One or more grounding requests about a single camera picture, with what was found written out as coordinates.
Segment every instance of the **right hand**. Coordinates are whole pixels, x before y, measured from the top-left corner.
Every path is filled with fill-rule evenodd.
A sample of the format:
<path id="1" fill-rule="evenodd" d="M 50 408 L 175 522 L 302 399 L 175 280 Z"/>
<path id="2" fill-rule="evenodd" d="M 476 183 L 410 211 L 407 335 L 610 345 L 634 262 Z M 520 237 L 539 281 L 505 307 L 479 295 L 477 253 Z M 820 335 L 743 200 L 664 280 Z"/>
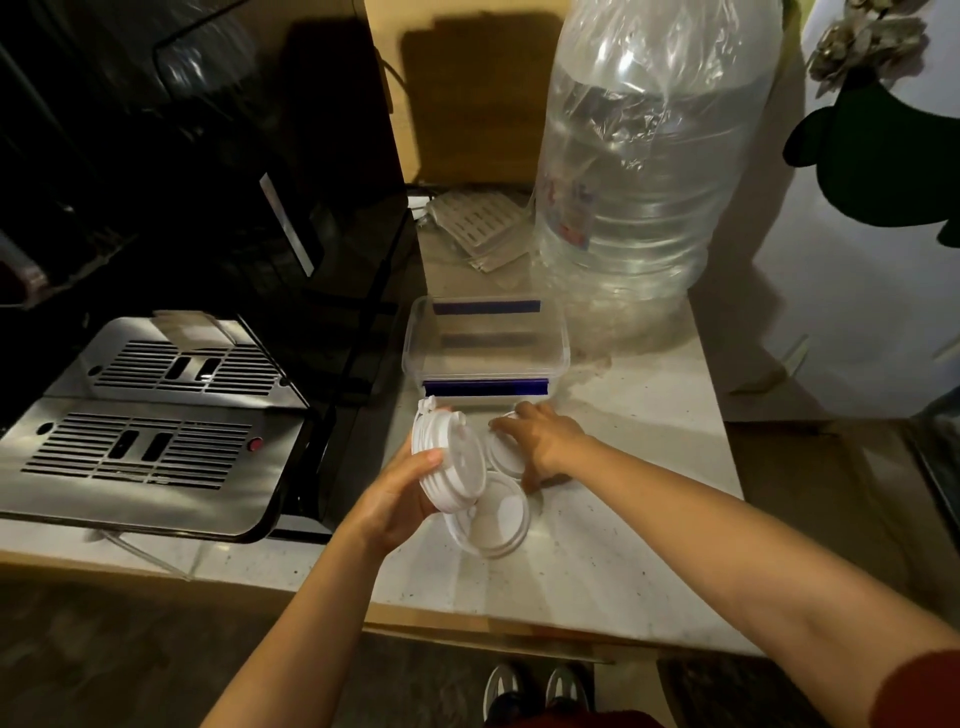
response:
<path id="1" fill-rule="evenodd" d="M 587 435 L 575 420 L 558 415 L 547 402 L 522 401 L 514 411 L 515 418 L 498 417 L 490 427 L 513 437 L 523 450 L 527 459 L 523 489 L 529 493 L 546 478 L 563 473 L 570 445 Z"/>

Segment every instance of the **red sleeve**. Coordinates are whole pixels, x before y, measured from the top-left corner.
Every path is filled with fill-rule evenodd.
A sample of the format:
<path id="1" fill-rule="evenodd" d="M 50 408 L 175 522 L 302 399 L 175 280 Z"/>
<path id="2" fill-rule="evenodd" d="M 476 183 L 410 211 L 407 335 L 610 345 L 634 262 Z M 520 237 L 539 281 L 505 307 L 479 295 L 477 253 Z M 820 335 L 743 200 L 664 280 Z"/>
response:
<path id="1" fill-rule="evenodd" d="M 933 652 L 901 665 L 880 687 L 871 728 L 960 725 L 960 650 Z"/>

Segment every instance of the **white plastic lid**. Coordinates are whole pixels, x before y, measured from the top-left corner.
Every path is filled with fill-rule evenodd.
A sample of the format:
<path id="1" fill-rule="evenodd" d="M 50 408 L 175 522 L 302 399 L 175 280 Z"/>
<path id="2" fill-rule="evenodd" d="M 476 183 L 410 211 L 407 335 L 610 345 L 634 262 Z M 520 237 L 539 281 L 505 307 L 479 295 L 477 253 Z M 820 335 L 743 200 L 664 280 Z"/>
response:
<path id="1" fill-rule="evenodd" d="M 420 479 L 420 486 L 441 513 L 469 508 L 487 485 L 487 463 L 480 439 L 463 412 L 434 410 L 433 398 L 422 400 L 414 420 L 413 452 L 443 448 L 444 463 Z"/>
<path id="2" fill-rule="evenodd" d="M 495 559 L 506 556 L 530 529 L 530 504 L 519 484 L 500 473 L 487 475 L 487 488 L 469 509 L 446 514 L 446 527 L 467 553 Z"/>
<path id="3" fill-rule="evenodd" d="M 516 412 L 511 412 L 506 417 L 516 417 Z M 520 480 L 523 477 L 523 471 L 526 469 L 526 461 L 523 459 L 523 451 L 516 440 L 505 432 L 487 433 L 484 444 L 487 446 L 487 463 L 500 473 Z"/>

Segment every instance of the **stainless steel drip tray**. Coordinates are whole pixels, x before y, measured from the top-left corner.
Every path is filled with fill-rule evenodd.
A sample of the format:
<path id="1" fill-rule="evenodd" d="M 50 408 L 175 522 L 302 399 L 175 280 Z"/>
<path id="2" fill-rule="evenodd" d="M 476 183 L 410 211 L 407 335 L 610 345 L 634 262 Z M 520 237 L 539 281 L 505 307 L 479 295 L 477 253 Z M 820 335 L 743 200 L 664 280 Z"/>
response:
<path id="1" fill-rule="evenodd" d="M 302 425 L 274 408 L 44 397 L 0 440 L 0 516 L 242 540 Z"/>
<path id="2" fill-rule="evenodd" d="M 218 322 L 235 344 L 180 352 L 147 318 L 108 322 L 51 384 L 47 397 L 220 407 L 306 405 L 236 321 Z"/>

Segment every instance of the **gray sneaker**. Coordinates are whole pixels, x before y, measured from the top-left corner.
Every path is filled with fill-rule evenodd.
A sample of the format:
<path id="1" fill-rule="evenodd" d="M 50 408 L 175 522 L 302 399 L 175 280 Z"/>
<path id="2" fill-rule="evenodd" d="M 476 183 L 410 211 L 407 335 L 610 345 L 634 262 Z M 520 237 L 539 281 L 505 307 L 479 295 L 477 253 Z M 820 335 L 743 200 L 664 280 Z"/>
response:
<path id="1" fill-rule="evenodd" d="M 546 709 L 563 713 L 589 711 L 587 691 L 577 673 L 570 667 L 557 667 L 546 681 Z"/>
<path id="2" fill-rule="evenodd" d="M 497 665 L 487 679 L 487 687 L 483 691 L 483 720 L 486 723 L 490 717 L 490 706 L 500 695 L 513 692 L 520 697 L 522 693 L 520 675 L 506 663 Z"/>

